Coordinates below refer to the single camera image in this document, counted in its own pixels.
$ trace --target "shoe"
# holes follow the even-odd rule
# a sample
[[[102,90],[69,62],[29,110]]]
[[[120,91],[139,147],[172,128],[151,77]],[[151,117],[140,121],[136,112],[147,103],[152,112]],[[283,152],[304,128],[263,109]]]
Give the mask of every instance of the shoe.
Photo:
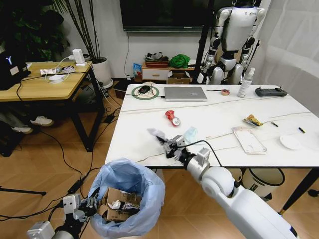
[[[29,134],[32,133],[33,129],[28,127],[28,126],[24,126],[24,127],[12,127],[12,130],[15,132],[21,132],[24,134]]]
[[[40,125],[44,127],[49,127],[53,125],[54,121],[51,119],[48,119],[47,117],[44,116],[38,116],[35,120],[30,120],[30,122],[34,125]]]

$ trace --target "remote controller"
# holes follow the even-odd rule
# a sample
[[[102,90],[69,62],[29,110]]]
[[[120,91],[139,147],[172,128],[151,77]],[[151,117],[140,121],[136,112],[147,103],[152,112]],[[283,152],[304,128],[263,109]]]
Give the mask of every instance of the remote controller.
[[[261,87],[255,90],[258,96],[286,96],[287,92],[280,88],[274,89],[261,89]]]

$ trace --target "clear phone case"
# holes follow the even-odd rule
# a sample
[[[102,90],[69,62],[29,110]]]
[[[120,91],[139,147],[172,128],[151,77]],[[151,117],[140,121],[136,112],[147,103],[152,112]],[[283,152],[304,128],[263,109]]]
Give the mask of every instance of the clear phone case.
[[[267,148],[255,137],[249,128],[232,128],[236,138],[247,154],[266,154]]]

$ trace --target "round mouse pad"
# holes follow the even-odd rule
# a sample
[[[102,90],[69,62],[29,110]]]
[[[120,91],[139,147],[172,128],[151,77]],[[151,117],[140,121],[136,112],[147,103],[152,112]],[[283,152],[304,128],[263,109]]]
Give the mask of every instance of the round mouse pad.
[[[295,138],[288,136],[288,135],[280,136],[280,142],[285,147],[292,149],[292,150],[298,150],[298,149],[302,148],[302,146],[298,140],[296,140]]]
[[[151,100],[156,98],[160,94],[160,91],[158,90],[158,88],[154,86],[150,86],[151,89],[147,91],[145,94],[141,94],[139,92],[140,88],[141,86],[137,86],[136,88],[132,90],[132,96],[139,100]]]

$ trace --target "small drawer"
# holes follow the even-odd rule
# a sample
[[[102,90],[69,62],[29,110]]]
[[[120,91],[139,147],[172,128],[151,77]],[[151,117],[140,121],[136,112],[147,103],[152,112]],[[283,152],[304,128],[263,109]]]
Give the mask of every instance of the small drawer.
[[[169,69],[143,69],[143,80],[167,80]]]

